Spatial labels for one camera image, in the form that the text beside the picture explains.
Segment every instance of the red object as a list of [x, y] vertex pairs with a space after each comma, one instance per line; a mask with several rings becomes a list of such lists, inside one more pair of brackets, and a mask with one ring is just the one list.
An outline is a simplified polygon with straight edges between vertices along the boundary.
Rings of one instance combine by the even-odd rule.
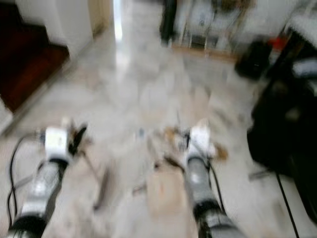
[[284, 38], [284, 37], [272, 38], [268, 41], [268, 43], [272, 45], [274, 50], [281, 51], [282, 49], [284, 49], [284, 47], [287, 44], [287, 38]]

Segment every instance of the white wall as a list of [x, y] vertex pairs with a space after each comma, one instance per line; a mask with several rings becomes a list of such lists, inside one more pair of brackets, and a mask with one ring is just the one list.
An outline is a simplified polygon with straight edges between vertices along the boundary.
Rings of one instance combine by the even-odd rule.
[[12, 122], [13, 114], [5, 108], [3, 101], [0, 99], [0, 134]]
[[45, 25], [51, 42], [67, 45], [70, 56], [93, 38], [87, 0], [16, 0], [24, 21]]
[[55, 0], [62, 30], [72, 57], [92, 39], [87, 0]]
[[256, 0], [245, 21], [244, 32], [277, 36], [301, 0]]
[[45, 25], [52, 42], [66, 44], [54, 0], [16, 0], [16, 4], [24, 21]]

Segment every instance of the black furniture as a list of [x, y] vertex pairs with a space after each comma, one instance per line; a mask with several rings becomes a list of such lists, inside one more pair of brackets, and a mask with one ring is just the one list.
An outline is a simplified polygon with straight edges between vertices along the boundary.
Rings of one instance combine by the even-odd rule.
[[174, 34], [174, 21], [177, 10], [177, 0], [163, 1], [162, 22], [159, 27], [162, 43], [168, 44], [170, 38]]
[[268, 72], [271, 81], [252, 111], [248, 143], [252, 158], [276, 173], [299, 237], [279, 175], [294, 179], [308, 216], [317, 224], [317, 74], [298, 75], [293, 68], [295, 61], [317, 52], [298, 34], [293, 37]]

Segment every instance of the marble floor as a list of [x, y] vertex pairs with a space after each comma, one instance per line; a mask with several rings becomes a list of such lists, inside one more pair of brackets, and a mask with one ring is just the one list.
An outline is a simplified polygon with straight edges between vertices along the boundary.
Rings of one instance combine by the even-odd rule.
[[[173, 234], [171, 224], [164, 227], [164, 235], [144, 228], [148, 223], [135, 208], [145, 201], [127, 207], [122, 197], [147, 174], [144, 137], [165, 126], [188, 128], [202, 118], [208, 118], [213, 139], [229, 153], [226, 161], [214, 162], [229, 217], [251, 238], [295, 237], [275, 176], [248, 180], [248, 174], [262, 170], [253, 162], [246, 138], [262, 86], [240, 78], [231, 63], [161, 47], [161, 10], [152, 1], [115, 0], [114, 27], [60, 72], [12, 133], [0, 139], [1, 237], [7, 230], [8, 161], [18, 137], [58, 124], [63, 116], [88, 123], [88, 155], [99, 174], [111, 164], [115, 186], [107, 191], [101, 211], [94, 213], [98, 186], [82, 160], [74, 163], [44, 237], [176, 237], [168, 235]], [[31, 174], [41, 158], [39, 144], [27, 142], [17, 156], [15, 179]], [[317, 237], [293, 181], [283, 178], [282, 183], [300, 236]], [[24, 192], [18, 192], [19, 204]]]

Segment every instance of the wire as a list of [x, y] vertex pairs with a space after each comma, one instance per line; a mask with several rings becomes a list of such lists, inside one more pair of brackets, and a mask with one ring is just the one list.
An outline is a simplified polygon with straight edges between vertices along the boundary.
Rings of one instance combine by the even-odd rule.
[[[12, 156], [11, 156], [11, 159], [10, 159], [9, 178], [10, 178], [11, 191], [12, 191], [12, 194], [13, 194], [13, 204], [14, 204], [14, 215], [15, 216], [17, 214], [17, 202], [16, 202], [16, 195], [15, 195], [15, 189], [14, 189], [14, 180], [13, 180], [13, 163], [14, 163], [16, 152], [18, 151], [18, 149], [19, 149], [21, 143], [23, 142], [23, 140], [28, 138], [28, 137], [32, 137], [32, 136], [34, 136], [33, 133], [28, 133], [28, 134], [22, 136], [18, 140], [18, 142], [16, 143], [16, 145], [14, 147], [14, 150], [13, 150], [13, 153], [12, 153]], [[9, 204], [10, 204], [10, 196], [8, 196], [8, 207], [9, 207]]]
[[281, 183], [281, 179], [280, 179], [278, 173], [276, 173], [276, 178], [277, 178], [277, 182], [278, 182], [279, 188], [281, 189], [281, 192], [282, 192], [282, 195], [283, 195], [283, 199], [284, 199], [287, 211], [288, 211], [288, 215], [289, 215], [289, 217], [291, 219], [291, 222], [292, 222], [292, 225], [293, 225], [294, 233], [296, 235], [296, 238], [299, 238], [298, 231], [297, 231], [297, 228], [296, 228], [296, 224], [295, 224], [291, 209], [290, 209], [290, 207], [288, 205], [287, 198], [286, 198], [286, 195], [285, 195], [282, 183]]
[[30, 175], [28, 177], [25, 177], [24, 179], [20, 180], [19, 182], [16, 183], [16, 185], [11, 188], [8, 197], [7, 197], [7, 201], [6, 201], [6, 208], [7, 208], [7, 214], [8, 214], [8, 220], [9, 220], [9, 227], [12, 226], [12, 215], [11, 215], [11, 209], [10, 209], [10, 198], [11, 195], [13, 194], [13, 192], [15, 192], [18, 188], [26, 185], [28, 182], [30, 182], [33, 178], [33, 175]]
[[212, 174], [213, 174], [213, 177], [214, 177], [214, 181], [215, 181], [215, 183], [216, 183], [216, 187], [217, 187], [217, 192], [218, 192], [218, 196], [219, 196], [219, 200], [220, 200], [221, 209], [222, 209], [223, 213], [224, 213], [225, 215], [227, 215], [226, 210], [225, 210], [224, 205], [223, 205], [222, 195], [221, 195], [220, 186], [219, 186], [219, 183], [218, 183], [218, 178], [217, 178], [216, 172], [215, 172], [213, 166], [211, 165], [211, 163], [209, 163], [209, 166], [210, 166], [210, 169], [211, 169], [211, 171], [212, 171]]

